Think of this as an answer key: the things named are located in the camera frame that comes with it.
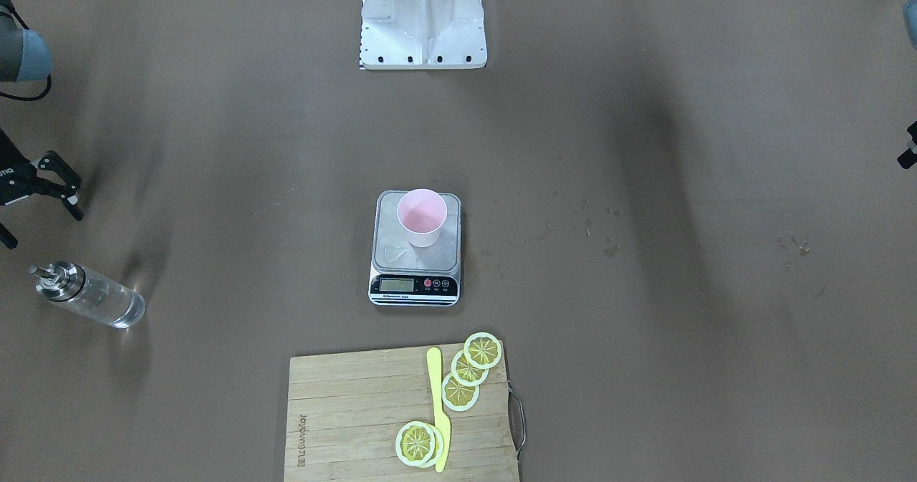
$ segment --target pink cup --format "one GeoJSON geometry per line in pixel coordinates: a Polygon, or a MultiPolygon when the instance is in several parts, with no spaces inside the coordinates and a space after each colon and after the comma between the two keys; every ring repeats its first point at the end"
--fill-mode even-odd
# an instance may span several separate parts
{"type": "Polygon", "coordinates": [[[407,231],[409,243],[433,245],[446,223],[446,199],[426,188],[410,191],[398,201],[398,222],[407,231]]]}

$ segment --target brown table surface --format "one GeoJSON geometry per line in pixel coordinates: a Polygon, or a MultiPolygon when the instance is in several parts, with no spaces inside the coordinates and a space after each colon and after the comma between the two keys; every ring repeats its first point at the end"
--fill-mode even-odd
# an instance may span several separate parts
{"type": "Polygon", "coordinates": [[[416,73],[357,70],[360,0],[14,2],[55,84],[0,126],[86,218],[0,208],[0,479],[279,481],[290,357],[479,329],[525,482],[917,478],[907,0],[484,0],[488,67],[416,73]],[[464,294],[377,309],[416,186],[462,199],[464,294]],[[53,309],[62,259],[147,316],[53,309]]]}

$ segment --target cutting board handle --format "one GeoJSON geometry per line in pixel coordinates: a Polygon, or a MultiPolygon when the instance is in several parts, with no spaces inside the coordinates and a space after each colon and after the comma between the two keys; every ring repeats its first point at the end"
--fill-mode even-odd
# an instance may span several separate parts
{"type": "Polygon", "coordinates": [[[508,402],[510,413],[510,433],[513,435],[513,444],[517,449],[517,460],[521,461],[522,448],[525,446],[525,438],[527,438],[528,435],[528,425],[525,424],[525,407],[523,407],[521,398],[513,388],[513,382],[507,378],[506,384],[510,390],[508,402]]]}

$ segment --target bamboo cutting board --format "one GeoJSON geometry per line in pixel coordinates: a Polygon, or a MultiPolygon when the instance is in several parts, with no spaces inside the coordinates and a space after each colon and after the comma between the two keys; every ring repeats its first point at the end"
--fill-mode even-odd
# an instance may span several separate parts
{"type": "MultiPolygon", "coordinates": [[[[443,377],[462,344],[438,346],[443,377]]],[[[284,482],[519,482],[507,411],[506,365],[491,368],[471,409],[455,413],[446,469],[395,455],[404,423],[433,423],[429,346],[289,359],[284,482]]]]}

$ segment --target lemon slice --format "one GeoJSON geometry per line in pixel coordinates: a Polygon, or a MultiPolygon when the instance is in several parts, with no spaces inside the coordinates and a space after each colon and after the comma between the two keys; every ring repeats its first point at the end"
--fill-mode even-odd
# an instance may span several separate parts
{"type": "Polygon", "coordinates": [[[433,427],[423,421],[410,421],[395,437],[395,453],[407,466],[421,466],[436,452],[436,434],[433,427]]]}
{"type": "Polygon", "coordinates": [[[468,385],[459,384],[452,377],[452,373],[446,375],[446,379],[443,380],[443,403],[457,413],[471,409],[471,406],[478,401],[479,394],[481,394],[481,388],[478,385],[468,387],[468,385]]]}
{"type": "Polygon", "coordinates": [[[443,450],[446,447],[446,440],[443,439],[443,434],[439,432],[439,429],[435,426],[430,426],[430,429],[433,430],[433,443],[436,444],[436,449],[435,452],[433,452],[433,456],[430,457],[430,460],[419,465],[419,468],[430,468],[430,466],[435,465],[439,457],[443,456],[443,450]]]}
{"type": "Polygon", "coordinates": [[[473,333],[465,339],[465,356],[469,364],[478,369],[490,369],[500,362],[504,346],[488,332],[473,333]]]}
{"type": "Polygon", "coordinates": [[[490,373],[489,369],[479,369],[471,365],[464,350],[457,352],[455,358],[452,359],[452,378],[455,378],[459,384],[475,387],[487,380],[488,373],[490,373]]]}

